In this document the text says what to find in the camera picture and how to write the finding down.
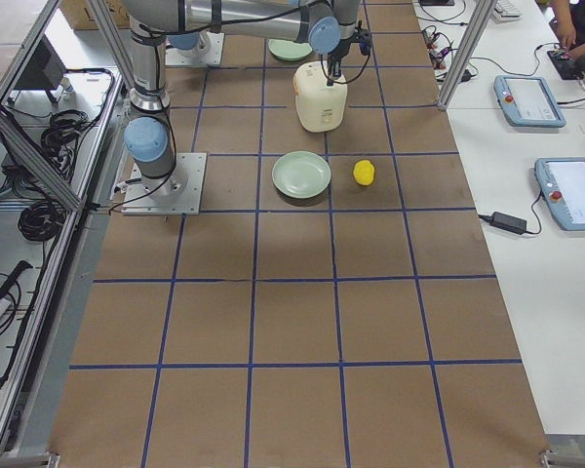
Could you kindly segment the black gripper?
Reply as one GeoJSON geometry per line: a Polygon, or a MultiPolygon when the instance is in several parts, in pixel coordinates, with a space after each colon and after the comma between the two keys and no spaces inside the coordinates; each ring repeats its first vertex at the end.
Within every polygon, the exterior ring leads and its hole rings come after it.
{"type": "Polygon", "coordinates": [[[349,55],[354,45],[364,57],[371,55],[371,33],[362,26],[362,21],[345,24],[341,27],[341,38],[334,50],[326,54],[328,60],[328,76],[341,76],[341,62],[349,55]]]}

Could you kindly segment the green plate near arm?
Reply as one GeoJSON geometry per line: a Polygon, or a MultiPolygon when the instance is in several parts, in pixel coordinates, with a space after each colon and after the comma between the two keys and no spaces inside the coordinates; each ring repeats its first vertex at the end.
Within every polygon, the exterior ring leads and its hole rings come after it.
{"type": "Polygon", "coordinates": [[[282,61],[299,61],[313,53],[312,48],[307,43],[295,43],[281,39],[269,39],[267,46],[270,54],[275,59],[282,61]]]}
{"type": "Polygon", "coordinates": [[[327,189],[332,179],[328,162],[309,151],[294,151],[280,157],[272,169],[272,181],[284,195],[309,199],[327,189]]]}

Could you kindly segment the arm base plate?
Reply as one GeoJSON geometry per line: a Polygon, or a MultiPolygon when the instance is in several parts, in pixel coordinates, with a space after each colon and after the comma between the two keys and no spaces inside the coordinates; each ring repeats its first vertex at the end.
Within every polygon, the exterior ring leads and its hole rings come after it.
{"type": "Polygon", "coordinates": [[[168,36],[166,65],[181,68],[220,66],[223,43],[223,33],[208,31],[168,36]]]}
{"type": "Polygon", "coordinates": [[[133,163],[131,183],[125,194],[125,203],[120,207],[123,215],[197,215],[200,212],[206,153],[178,153],[175,170],[162,183],[142,177],[137,163],[133,163]]]}

